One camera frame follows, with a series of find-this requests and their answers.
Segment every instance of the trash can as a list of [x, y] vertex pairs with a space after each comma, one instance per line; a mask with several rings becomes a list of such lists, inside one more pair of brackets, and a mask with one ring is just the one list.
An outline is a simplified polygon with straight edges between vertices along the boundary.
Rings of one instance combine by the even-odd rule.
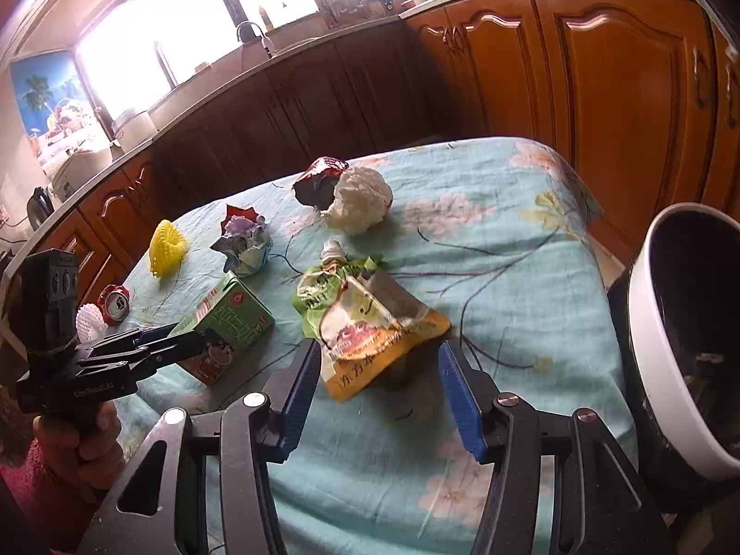
[[639, 473], [666, 513], [740, 486], [740, 223], [676, 204], [608, 291]]

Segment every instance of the hand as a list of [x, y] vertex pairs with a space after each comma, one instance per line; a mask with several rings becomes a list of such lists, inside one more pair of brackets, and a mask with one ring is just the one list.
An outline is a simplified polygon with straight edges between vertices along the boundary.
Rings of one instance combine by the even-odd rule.
[[[116, 442], [121, 433], [116, 405], [112, 401], [103, 403], [95, 422], [97, 429], [80, 441], [79, 432], [68, 421], [46, 415], [33, 421], [47, 467], [79, 489], [90, 503], [96, 501], [91, 487], [110, 488], [125, 466], [123, 449]], [[79, 462], [78, 452], [84, 463]]]

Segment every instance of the red sleeve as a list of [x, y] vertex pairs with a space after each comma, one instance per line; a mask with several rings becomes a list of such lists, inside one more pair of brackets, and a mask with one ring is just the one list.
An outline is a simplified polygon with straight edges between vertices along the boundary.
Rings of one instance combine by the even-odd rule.
[[43, 464], [36, 440], [20, 468], [0, 466], [0, 474], [32, 527], [51, 549], [73, 551], [97, 509]]

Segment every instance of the light blue tablecloth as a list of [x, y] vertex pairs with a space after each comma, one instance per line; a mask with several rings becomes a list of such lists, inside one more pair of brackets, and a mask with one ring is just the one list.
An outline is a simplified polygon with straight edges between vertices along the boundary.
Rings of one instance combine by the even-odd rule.
[[[345, 248], [358, 257], [383, 253], [406, 289], [449, 316], [456, 335], [462, 327], [501, 390], [556, 413], [592, 407], [635, 461], [617, 340], [582, 221], [594, 203], [586, 202], [570, 168], [545, 146], [513, 138], [443, 142], [354, 164], [382, 173], [394, 201], [378, 226], [338, 236]], [[147, 256], [139, 261], [126, 281], [132, 311], [122, 329], [180, 320], [222, 277], [224, 256], [210, 245], [221, 233], [226, 203], [264, 215], [272, 252], [286, 254], [293, 268], [316, 264], [330, 234], [317, 213], [295, 200], [294, 180], [182, 216], [176, 224], [190, 241], [185, 260], [162, 281], [149, 273]], [[128, 454], [168, 407], [193, 413], [225, 407], [290, 362], [302, 339], [290, 305], [295, 279], [286, 260], [273, 257], [247, 280], [276, 325], [216, 385], [208, 388], [173, 365], [118, 401]], [[285, 464], [270, 465], [290, 553], [469, 552], [491, 466], [477, 465], [462, 447], [433, 348], [407, 359], [405, 377], [387, 376], [342, 404], [320, 382], [298, 448]], [[222, 542], [216, 463], [209, 472], [216, 546]], [[543, 459], [536, 554], [548, 550], [552, 488], [552, 461]]]

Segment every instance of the green box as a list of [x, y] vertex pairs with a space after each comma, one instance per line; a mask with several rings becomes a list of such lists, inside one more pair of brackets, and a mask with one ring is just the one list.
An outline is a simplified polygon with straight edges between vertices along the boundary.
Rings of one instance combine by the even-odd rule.
[[228, 369], [235, 355], [249, 348], [274, 324], [267, 307], [238, 277], [228, 272], [169, 335], [195, 330], [205, 336], [203, 352], [181, 361], [180, 366], [211, 385]]

